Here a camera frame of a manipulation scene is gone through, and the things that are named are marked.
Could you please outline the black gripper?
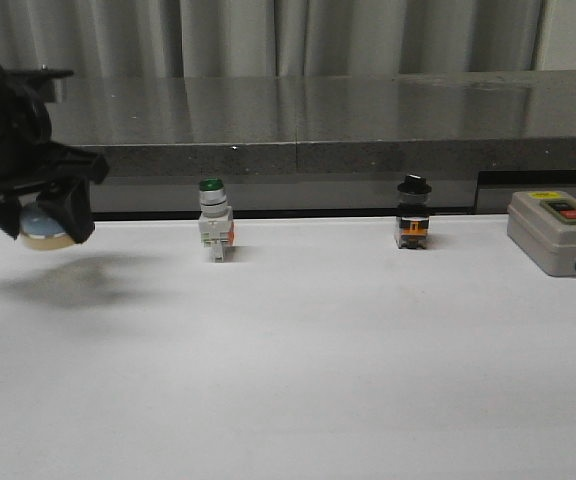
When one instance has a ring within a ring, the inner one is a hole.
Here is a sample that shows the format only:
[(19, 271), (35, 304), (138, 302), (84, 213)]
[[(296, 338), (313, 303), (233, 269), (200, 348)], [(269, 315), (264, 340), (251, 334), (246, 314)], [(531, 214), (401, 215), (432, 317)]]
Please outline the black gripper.
[[(0, 193), (49, 185), (36, 199), (39, 208), (83, 244), (95, 230), (89, 182), (100, 184), (108, 173), (103, 155), (53, 141), (45, 102), (0, 65)], [(0, 230), (13, 239), (20, 233), (20, 213), (17, 197), (0, 199)]]

